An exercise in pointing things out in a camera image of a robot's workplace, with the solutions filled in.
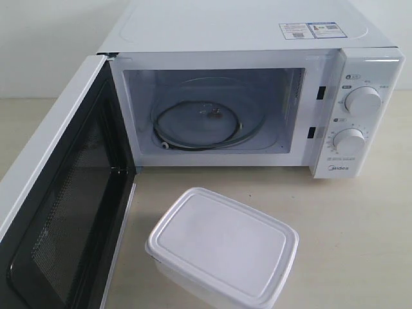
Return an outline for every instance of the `beige table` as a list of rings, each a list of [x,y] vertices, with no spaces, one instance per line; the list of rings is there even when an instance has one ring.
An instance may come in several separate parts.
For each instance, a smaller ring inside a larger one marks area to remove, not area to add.
[[[147,168],[136,177],[107,309],[210,308],[156,271],[144,242],[190,187],[291,225],[300,244],[276,308],[412,308],[412,92],[396,92],[360,177],[314,180],[303,167]],[[0,100],[0,177],[51,101]]]

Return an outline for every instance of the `open microwave door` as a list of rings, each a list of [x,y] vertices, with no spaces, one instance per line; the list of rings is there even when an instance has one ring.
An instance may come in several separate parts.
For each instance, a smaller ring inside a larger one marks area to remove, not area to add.
[[[134,176],[109,62],[88,57],[0,183],[1,307],[99,308]]]

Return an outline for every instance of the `label sticker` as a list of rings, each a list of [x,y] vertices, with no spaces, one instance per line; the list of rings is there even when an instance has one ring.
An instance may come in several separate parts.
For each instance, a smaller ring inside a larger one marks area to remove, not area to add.
[[[335,22],[307,23],[316,39],[336,39],[347,37]]]
[[[305,23],[299,24],[279,24],[286,40],[307,40],[314,39],[313,33]]]

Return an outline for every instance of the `white microwave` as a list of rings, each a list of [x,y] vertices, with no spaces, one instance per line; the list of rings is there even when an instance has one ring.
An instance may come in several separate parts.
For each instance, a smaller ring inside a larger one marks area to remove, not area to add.
[[[346,1],[132,1],[0,183],[2,305],[104,306],[136,168],[357,176],[403,62]]]

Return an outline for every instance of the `timer knob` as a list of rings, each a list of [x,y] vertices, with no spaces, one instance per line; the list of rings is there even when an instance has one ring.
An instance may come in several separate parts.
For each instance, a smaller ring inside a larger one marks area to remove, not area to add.
[[[352,116],[361,117],[375,114],[382,106],[378,91],[372,87],[353,90],[345,100],[345,107]]]
[[[335,135],[333,146],[342,155],[355,155],[365,146],[365,138],[358,129],[345,129]]]

